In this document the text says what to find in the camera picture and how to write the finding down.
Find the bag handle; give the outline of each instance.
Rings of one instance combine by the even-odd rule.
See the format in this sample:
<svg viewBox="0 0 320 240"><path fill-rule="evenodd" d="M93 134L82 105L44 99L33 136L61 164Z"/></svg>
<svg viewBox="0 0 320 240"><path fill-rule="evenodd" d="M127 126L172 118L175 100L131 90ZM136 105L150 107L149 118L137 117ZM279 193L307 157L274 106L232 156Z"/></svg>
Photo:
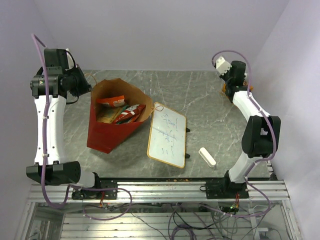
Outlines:
<svg viewBox="0 0 320 240"><path fill-rule="evenodd" d="M151 115L154 111L162 112L162 111L163 111L163 109L165 109L165 107L164 107L164 106L162 106L162 105L159 105L159 106L157 106L157 107L152 107L152 108L151 108L150 115Z"/></svg>

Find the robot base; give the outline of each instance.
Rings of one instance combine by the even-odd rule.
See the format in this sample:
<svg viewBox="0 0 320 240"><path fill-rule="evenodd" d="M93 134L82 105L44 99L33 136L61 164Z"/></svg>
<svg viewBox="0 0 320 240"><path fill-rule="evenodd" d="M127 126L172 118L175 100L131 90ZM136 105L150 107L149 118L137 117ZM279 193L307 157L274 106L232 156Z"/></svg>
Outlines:
<svg viewBox="0 0 320 240"><path fill-rule="evenodd" d="M247 184L231 182L229 171L222 178L212 178L211 181L207 181L204 187L205 190L203 188L200 190L205 192L207 199L234 199L236 194L239 194L241 199L249 198Z"/></svg>

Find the red snack package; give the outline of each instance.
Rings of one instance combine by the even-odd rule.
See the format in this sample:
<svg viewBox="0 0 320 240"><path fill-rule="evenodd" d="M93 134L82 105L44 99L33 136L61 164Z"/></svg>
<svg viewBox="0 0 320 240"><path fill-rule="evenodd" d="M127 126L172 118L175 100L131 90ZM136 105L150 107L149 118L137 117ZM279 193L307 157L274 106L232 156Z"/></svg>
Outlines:
<svg viewBox="0 0 320 240"><path fill-rule="evenodd" d="M125 96L115 96L115 97L110 97L110 98L97 98L96 102L98 104L103 104L106 107L109 108L116 108L116 107L122 107L125 105Z"/></svg>
<svg viewBox="0 0 320 240"><path fill-rule="evenodd" d="M132 118L133 116L139 115L143 111L143 109L145 109L145 107L146 105L144 104L137 104L137 105L128 107L112 123L116 124L119 122L123 122L125 120Z"/></svg>

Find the white wall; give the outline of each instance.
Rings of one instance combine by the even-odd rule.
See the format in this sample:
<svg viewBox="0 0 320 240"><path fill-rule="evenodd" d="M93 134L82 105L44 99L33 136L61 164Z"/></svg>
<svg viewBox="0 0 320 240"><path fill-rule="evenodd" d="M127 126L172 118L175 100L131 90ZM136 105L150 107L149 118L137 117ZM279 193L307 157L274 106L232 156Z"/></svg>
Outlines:
<svg viewBox="0 0 320 240"><path fill-rule="evenodd" d="M35 0L83 69L213 70L222 49L255 60L288 0Z"/></svg>
<svg viewBox="0 0 320 240"><path fill-rule="evenodd" d="M37 112L30 81L40 67L35 33L54 41L32 0L0 1L0 239L14 239L31 180L37 147Z"/></svg>
<svg viewBox="0 0 320 240"><path fill-rule="evenodd" d="M273 162L304 239L319 239L320 1L290 0L253 68L254 96L281 118Z"/></svg>

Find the orange snack package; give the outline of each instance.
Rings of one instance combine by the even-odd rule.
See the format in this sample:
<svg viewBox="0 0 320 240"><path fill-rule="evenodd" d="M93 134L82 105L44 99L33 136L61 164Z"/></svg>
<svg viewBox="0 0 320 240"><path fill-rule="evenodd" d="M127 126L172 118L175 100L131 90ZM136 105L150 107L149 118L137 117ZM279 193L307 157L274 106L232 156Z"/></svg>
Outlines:
<svg viewBox="0 0 320 240"><path fill-rule="evenodd" d="M96 102L98 104L103 104L106 107L109 108L116 108L116 107L122 107L125 105L125 96L115 96L115 97L110 97L110 98L97 98Z"/></svg>

